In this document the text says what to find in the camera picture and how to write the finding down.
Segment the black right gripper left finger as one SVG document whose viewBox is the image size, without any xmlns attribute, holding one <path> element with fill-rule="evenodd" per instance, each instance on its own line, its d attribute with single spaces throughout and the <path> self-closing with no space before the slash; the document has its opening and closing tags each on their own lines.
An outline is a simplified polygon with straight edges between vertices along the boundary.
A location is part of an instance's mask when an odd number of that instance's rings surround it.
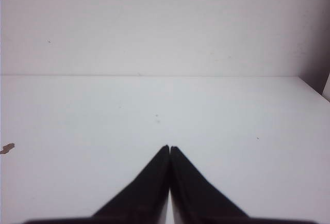
<svg viewBox="0 0 330 224">
<path fill-rule="evenodd" d="M 163 146 L 137 177 L 85 218 L 35 219 L 26 223 L 165 223 L 169 195 L 170 149 Z"/>
</svg>

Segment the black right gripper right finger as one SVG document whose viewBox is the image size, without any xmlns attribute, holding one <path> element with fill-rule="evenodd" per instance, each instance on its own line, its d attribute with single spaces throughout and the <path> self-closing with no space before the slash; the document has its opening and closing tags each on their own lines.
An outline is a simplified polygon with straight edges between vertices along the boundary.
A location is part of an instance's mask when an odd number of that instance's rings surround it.
<svg viewBox="0 0 330 224">
<path fill-rule="evenodd" d="M 170 163 L 175 223 L 313 223 L 299 219 L 251 217 L 210 184 L 178 147 L 171 147 Z"/>
</svg>

